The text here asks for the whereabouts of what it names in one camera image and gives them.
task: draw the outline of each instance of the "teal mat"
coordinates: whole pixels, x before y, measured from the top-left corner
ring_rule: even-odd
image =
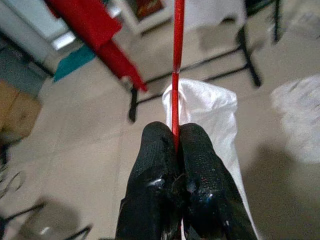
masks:
[[[74,70],[93,60],[95,56],[94,52],[87,45],[83,45],[77,51],[73,51],[59,62],[53,81],[59,81]]]

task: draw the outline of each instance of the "metal leg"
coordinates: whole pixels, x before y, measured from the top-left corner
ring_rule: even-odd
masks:
[[[274,9],[274,43],[279,41],[280,0],[275,0]]]
[[[251,62],[250,54],[247,49],[247,42],[246,42],[246,33],[245,33],[245,27],[243,26],[240,31],[238,32],[238,41],[240,43],[240,48],[242,49],[242,52],[244,54],[246,65],[250,70],[250,73],[253,78],[253,82],[257,87],[261,86],[261,80],[255,70],[255,67],[253,63]]]
[[[238,52],[239,50],[241,50],[241,49],[240,49],[240,46],[238,46],[238,47],[235,48],[235,49],[232,49],[232,50],[223,52],[223,53],[221,53],[221,54],[219,54],[219,55],[209,57],[209,58],[207,58],[207,59],[204,59],[204,60],[195,62],[195,63],[193,63],[193,64],[190,64],[190,65],[188,65],[188,66],[184,66],[184,67],[181,68],[180,72],[187,71],[187,70],[190,70],[190,69],[199,67],[199,66],[201,66],[202,64],[210,63],[211,61],[217,60],[217,59],[219,59],[219,58],[226,57],[226,56],[231,55],[231,54],[235,54],[235,53]],[[146,84],[153,83],[153,82],[156,82],[156,81],[158,81],[158,80],[160,80],[160,79],[169,77],[169,76],[171,76],[171,75],[172,75],[172,71],[168,71],[168,72],[166,72],[166,73],[164,73],[164,74],[162,74],[162,75],[153,77],[153,78],[145,81],[145,83],[146,83]]]
[[[220,79],[220,78],[224,78],[224,77],[227,77],[229,75],[232,75],[232,74],[236,74],[238,72],[241,72],[243,70],[246,70],[248,68],[248,65],[244,65],[242,67],[239,67],[239,68],[236,68],[236,69],[233,69],[231,71],[227,71],[227,72],[223,72],[223,73],[220,73],[218,75],[215,75],[215,76],[209,76],[205,79],[202,79],[203,82],[210,82],[210,81],[214,81],[214,80],[217,80],[217,79]]]
[[[86,236],[89,234],[89,232],[92,229],[92,225],[86,226],[84,229],[78,231],[77,233],[73,234],[72,236],[66,238],[65,240],[75,240],[77,237],[83,234],[82,239],[85,239]]]
[[[23,210],[23,211],[21,211],[21,212],[18,212],[18,213],[16,213],[16,214],[12,215],[12,216],[7,217],[7,218],[5,219],[5,221],[8,223],[8,222],[10,222],[12,219],[14,219],[14,218],[16,218],[16,217],[19,217],[19,216],[21,216],[21,215],[23,215],[23,214],[26,214],[26,213],[28,213],[28,212],[35,211],[35,210],[41,210],[41,209],[43,209],[43,208],[45,207],[45,205],[46,205],[45,203],[41,203],[41,204],[39,204],[39,205],[32,206],[32,207],[30,207],[30,208],[28,208],[28,209],[26,209],[26,210]]]
[[[134,123],[136,121],[138,90],[134,87],[131,89],[131,106],[129,110],[129,119]]]

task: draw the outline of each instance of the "white cloth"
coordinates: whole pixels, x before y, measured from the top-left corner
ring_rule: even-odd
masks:
[[[320,74],[287,82],[271,98],[283,114],[286,150],[302,163],[320,163]]]
[[[196,123],[204,128],[211,139],[213,149],[230,172],[241,195],[243,205],[251,221],[258,239],[235,147],[237,124],[237,95],[225,88],[191,79],[180,79],[179,91],[179,124]],[[162,96],[162,104],[166,115],[166,124],[172,126],[172,85]]]
[[[174,0],[167,2],[174,5]],[[184,31],[200,26],[217,26],[225,18],[232,18],[243,26],[247,19],[244,0],[185,0]]]

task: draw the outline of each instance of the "white plastic bag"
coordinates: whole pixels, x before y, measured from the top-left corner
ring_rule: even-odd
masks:
[[[237,124],[237,95],[225,88],[191,79],[180,79],[179,91],[179,124],[195,123],[203,127],[211,139],[213,149],[230,172],[241,195],[243,205],[258,239],[247,196],[242,182],[238,156],[235,147]],[[172,85],[162,96],[166,115],[166,124],[171,128]]]
[[[271,98],[283,114],[286,150],[302,163],[320,163],[320,74],[287,82]]]

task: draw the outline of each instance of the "black metal stand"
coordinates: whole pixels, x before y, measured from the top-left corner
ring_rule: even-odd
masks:
[[[280,0],[275,0],[274,7],[274,43],[279,41]]]
[[[262,83],[261,83],[261,80],[260,80],[260,78],[259,78],[259,76],[258,76],[258,74],[257,74],[257,72],[255,70],[255,67],[254,67],[254,65],[253,65],[253,63],[251,61],[250,54],[249,54],[248,49],[247,49],[246,33],[245,33],[245,27],[244,26],[238,32],[237,40],[238,40],[238,43],[239,43],[239,46],[237,48],[235,48],[233,50],[230,50],[230,51],[227,51],[227,52],[224,52],[222,54],[216,55],[216,56],[212,56],[212,57],[207,58],[205,60],[193,63],[191,65],[182,67],[180,72],[199,67],[199,66],[201,66],[203,64],[209,63],[211,61],[217,60],[219,58],[223,58],[225,56],[228,56],[228,55],[231,55],[231,54],[234,54],[234,53],[237,53],[237,52],[242,52],[243,55],[244,55],[245,61],[246,61],[246,64],[244,66],[232,69],[230,71],[221,73],[219,75],[209,76],[206,79],[203,79],[203,81],[204,82],[213,81],[213,80],[216,80],[216,79],[219,79],[219,78],[222,78],[222,77],[226,77],[226,76],[238,73],[238,72],[243,71],[245,69],[249,69],[249,71],[250,71],[250,73],[252,75],[252,79],[253,79],[253,82],[254,82],[255,86],[260,87]],[[171,72],[167,72],[167,73],[162,74],[160,76],[156,76],[154,78],[151,78],[151,79],[147,80],[145,83],[146,84],[150,84],[150,83],[159,81],[159,80],[161,80],[163,78],[166,78],[166,77],[170,76],[171,74],[172,74]],[[130,110],[129,110],[129,119],[134,123],[136,121],[136,111],[137,111],[138,105],[142,104],[142,103],[146,103],[146,102],[148,102],[150,100],[153,100],[153,99],[156,99],[156,98],[160,98],[162,96],[162,94],[163,93],[158,93],[158,94],[152,95],[152,96],[150,96],[148,98],[138,100],[138,91],[135,88],[132,88],[131,89],[131,106],[130,106]]]
[[[89,232],[92,229],[92,225],[86,226],[84,229],[78,231],[77,233],[73,234],[72,236],[66,238],[65,240],[75,240],[77,237],[83,235],[82,239],[85,239],[86,236],[89,234]]]

